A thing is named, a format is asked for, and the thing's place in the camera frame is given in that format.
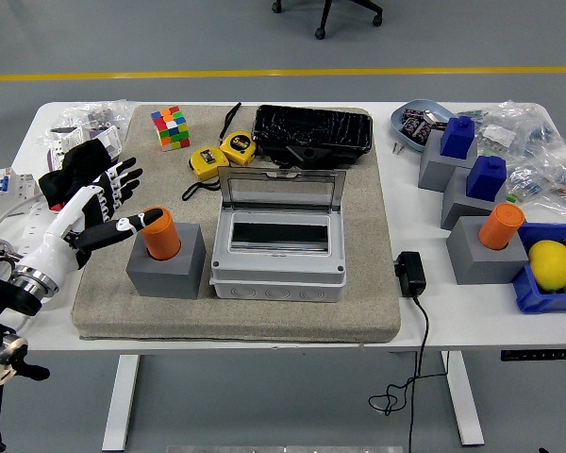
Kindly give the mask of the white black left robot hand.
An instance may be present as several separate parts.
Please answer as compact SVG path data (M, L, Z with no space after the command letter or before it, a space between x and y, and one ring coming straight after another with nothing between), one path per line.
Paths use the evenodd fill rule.
M48 206L58 207L59 212L44 231L39 247L15 266L10 281L55 293L92 252L131 238L160 220L163 208L113 218L140 185L142 170L134 169L135 163L134 158L117 164L84 159L67 162L61 170L43 176L42 193Z

